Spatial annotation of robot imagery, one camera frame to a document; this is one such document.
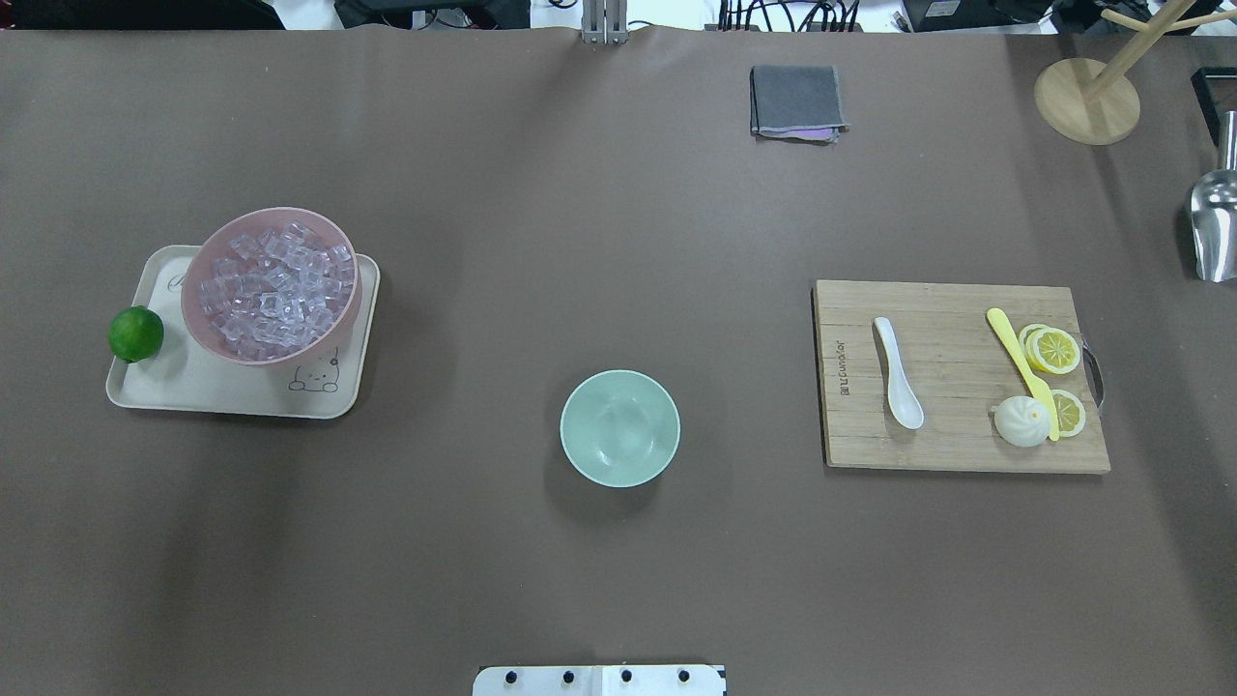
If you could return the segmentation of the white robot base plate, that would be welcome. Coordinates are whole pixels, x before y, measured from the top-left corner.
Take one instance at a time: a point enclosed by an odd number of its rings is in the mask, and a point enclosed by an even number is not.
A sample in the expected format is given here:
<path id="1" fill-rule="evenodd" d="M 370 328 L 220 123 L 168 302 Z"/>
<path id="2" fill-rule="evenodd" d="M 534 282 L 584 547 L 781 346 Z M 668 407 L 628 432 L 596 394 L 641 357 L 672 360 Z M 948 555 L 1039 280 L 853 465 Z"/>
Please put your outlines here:
<path id="1" fill-rule="evenodd" d="M 490 666 L 477 671 L 473 695 L 726 695 L 724 666 L 611 664 Z"/>

